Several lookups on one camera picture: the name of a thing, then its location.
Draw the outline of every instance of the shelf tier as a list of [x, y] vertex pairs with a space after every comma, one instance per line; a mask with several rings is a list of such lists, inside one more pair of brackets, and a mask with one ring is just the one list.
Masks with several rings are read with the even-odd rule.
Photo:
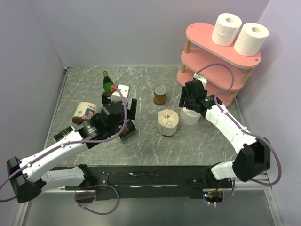
[[[184, 73], [181, 73], [180, 71], [178, 72], [177, 80], [181, 86], [184, 86], [186, 82], [193, 80], [193, 75], [194, 75], [194, 72], [192, 70], [186, 68]], [[208, 91], [208, 93], [207, 93], [208, 96], [212, 95], [212, 94], [215, 95], [219, 92], [224, 91], [223, 89], [219, 88], [218, 86], [214, 85], [213, 83], [211, 83], [208, 80], [207, 80], [205, 90]], [[229, 106], [232, 103], [234, 97], [235, 97], [235, 93], [233, 93], [231, 91], [220, 94], [218, 96], [218, 98], [222, 101], [222, 103], [225, 106]]]
[[[240, 90], [243, 87], [243, 84], [240, 84], [244, 74], [241, 70], [234, 67], [233, 65], [225, 62], [224, 60], [212, 55], [202, 48], [190, 48], [189, 53], [182, 52], [181, 55], [182, 63], [191, 69], [194, 72], [197, 72], [199, 69], [214, 63], [221, 63], [228, 66], [234, 75], [234, 84], [231, 91]], [[231, 85], [232, 79], [229, 71], [220, 65], [215, 65], [206, 68], [203, 70], [200, 75], [204, 76], [222, 89], [228, 89]]]
[[255, 56], [243, 56], [233, 48], [235, 41], [230, 46], [219, 46], [211, 40], [214, 26], [207, 23], [194, 23], [187, 27], [186, 37], [193, 44], [203, 48], [213, 55], [239, 68], [253, 68], [261, 61], [261, 53]]

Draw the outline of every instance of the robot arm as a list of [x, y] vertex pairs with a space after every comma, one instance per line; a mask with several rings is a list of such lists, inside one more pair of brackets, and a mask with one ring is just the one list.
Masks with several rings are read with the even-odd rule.
[[224, 111], [215, 104], [214, 95], [207, 96], [202, 81], [192, 80], [185, 83], [182, 89], [179, 107], [200, 113], [221, 131], [238, 154], [234, 161], [212, 166], [211, 173], [214, 178], [216, 180], [238, 178], [241, 181], [248, 181], [270, 168], [270, 149], [265, 143], [244, 133], [248, 132], [246, 127], [231, 116], [219, 99], [218, 102]]
[[[124, 123], [124, 106], [120, 98], [120, 95], [109, 98], [107, 94], [103, 93], [103, 108], [91, 119], [84, 121], [75, 128], [67, 127], [55, 136], [57, 142], [43, 151], [21, 160], [13, 157], [7, 161], [8, 175], [27, 166], [21, 171], [22, 173], [17, 174], [10, 180], [19, 203], [30, 201], [42, 191], [52, 188], [66, 185], [85, 188], [93, 183], [94, 177], [87, 165], [79, 165], [66, 170], [49, 170], [66, 158], [90, 149], [97, 144], [75, 143], [64, 145], [65, 143], [105, 140], [118, 132], [119, 127]], [[127, 110], [128, 119], [135, 119], [136, 106], [137, 100], [132, 99], [131, 109]], [[33, 160], [57, 146], [61, 147], [31, 164]]]

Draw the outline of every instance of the gray floor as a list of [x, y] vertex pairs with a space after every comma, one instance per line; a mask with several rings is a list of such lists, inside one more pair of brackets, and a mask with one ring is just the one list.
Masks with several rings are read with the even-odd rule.
[[[116, 200], [89, 207], [109, 211]], [[75, 206], [74, 194], [41, 194], [30, 202], [23, 226], [272, 226], [263, 191], [237, 191], [214, 208], [189, 198], [122, 199], [110, 215]]]
[[[182, 87], [177, 83], [178, 66], [74, 66], [68, 69], [66, 84], [56, 112], [48, 145], [54, 135], [72, 124], [79, 102], [88, 101], [101, 107], [102, 71], [107, 70], [116, 84], [130, 87], [130, 98], [138, 100], [135, 124], [137, 132], [125, 141], [113, 140], [75, 155], [61, 165], [212, 165], [235, 159], [236, 153], [219, 130], [201, 118], [198, 124], [185, 126], [179, 122], [172, 137], [162, 137], [158, 131], [160, 110], [173, 109], [178, 114]], [[153, 88], [167, 88], [166, 104], [153, 103]], [[239, 119], [237, 106], [229, 111]]]
[[[225, 137], [209, 122], [195, 126], [179, 124], [177, 133], [161, 137], [156, 117], [161, 109], [174, 109], [181, 86], [176, 82], [178, 67], [72, 67], [56, 112], [50, 137], [71, 124], [78, 102], [101, 106], [102, 71], [107, 70], [117, 84], [130, 86], [130, 97], [138, 99], [138, 131], [126, 142], [114, 140], [74, 156], [62, 165], [210, 165], [235, 158]], [[156, 106], [152, 89], [167, 87], [166, 105]], [[239, 119], [235, 104], [229, 107]], [[116, 200], [97, 201], [89, 207], [108, 211]], [[273, 221], [263, 190], [236, 191], [224, 205], [213, 208], [203, 200], [189, 198], [122, 199], [110, 215], [99, 216], [74, 205], [69, 192], [43, 193], [31, 201], [23, 226], [272, 226]]]

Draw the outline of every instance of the gray wall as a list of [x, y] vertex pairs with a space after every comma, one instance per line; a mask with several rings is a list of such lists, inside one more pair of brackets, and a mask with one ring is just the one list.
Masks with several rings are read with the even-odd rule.
[[[246, 125], [266, 136], [280, 157], [283, 176], [273, 193], [286, 226], [301, 222], [300, 6], [297, 0], [269, 2], [259, 20], [270, 31], [262, 62], [238, 94]], [[276, 177], [276, 164], [269, 174]]]
[[186, 27], [220, 13], [257, 22], [269, 0], [28, 0], [71, 65], [179, 65]]
[[[23, 0], [0, 2], [0, 182], [7, 177], [6, 160], [24, 158], [43, 148], [64, 68]], [[13, 195], [10, 185], [0, 198]], [[1, 225], [11, 225], [16, 201], [0, 203]]]

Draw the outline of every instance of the marble table surface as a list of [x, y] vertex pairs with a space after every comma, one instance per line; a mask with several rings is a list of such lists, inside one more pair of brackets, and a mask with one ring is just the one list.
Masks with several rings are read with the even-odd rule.
[[[178, 107], [182, 87], [176, 75], [178, 66], [73, 66], [67, 70], [67, 79], [50, 131], [48, 146], [53, 136], [68, 127], [79, 102], [88, 101], [101, 107], [103, 92], [102, 71], [108, 71], [115, 84], [130, 87], [130, 98], [138, 100], [135, 124], [137, 131], [124, 141], [115, 139], [96, 145], [90, 150], [63, 161], [61, 166], [87, 165], [212, 165], [235, 159], [236, 153], [229, 141], [210, 122], [200, 118], [193, 126], [181, 120], [176, 134], [163, 137], [158, 130], [157, 115], [163, 109]], [[153, 103], [156, 85], [167, 88], [166, 103]], [[239, 119], [233, 102], [228, 110]]]

